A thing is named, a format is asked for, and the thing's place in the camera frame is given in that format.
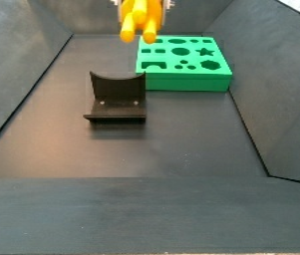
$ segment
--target dark gray surface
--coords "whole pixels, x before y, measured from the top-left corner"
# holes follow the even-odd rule
[[[0,179],[0,254],[300,252],[300,184]]]
[[[70,36],[38,1],[0,1],[0,127]]]
[[[41,0],[76,34],[119,34],[119,8],[110,0]],[[201,34],[232,0],[179,0],[163,33]]]
[[[300,14],[239,0],[209,31],[235,64],[231,91],[268,170],[300,180]]]
[[[0,135],[0,177],[263,176],[230,94],[148,92],[145,125],[92,126],[90,71],[129,77],[139,42],[76,37]]]

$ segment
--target star-shaped hole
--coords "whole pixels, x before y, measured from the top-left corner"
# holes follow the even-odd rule
[[[200,56],[205,56],[205,55],[213,56],[215,51],[209,51],[207,48],[201,48],[201,50],[196,50],[196,52],[200,53]]]

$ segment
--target green foam block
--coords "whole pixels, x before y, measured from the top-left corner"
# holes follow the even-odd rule
[[[137,74],[148,74],[148,90],[228,90],[232,72],[211,37],[159,36],[140,39]]]

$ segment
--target black arch piece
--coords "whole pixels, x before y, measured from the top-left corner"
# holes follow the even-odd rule
[[[84,117],[92,121],[147,120],[147,73],[125,78],[106,78],[93,72],[96,100],[93,110]]]

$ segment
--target oval hole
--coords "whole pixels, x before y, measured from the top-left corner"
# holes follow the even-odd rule
[[[189,50],[187,48],[175,48],[172,49],[172,52],[180,56],[187,56],[189,54]]]
[[[171,39],[168,40],[172,44],[184,44],[187,41],[183,39]]]

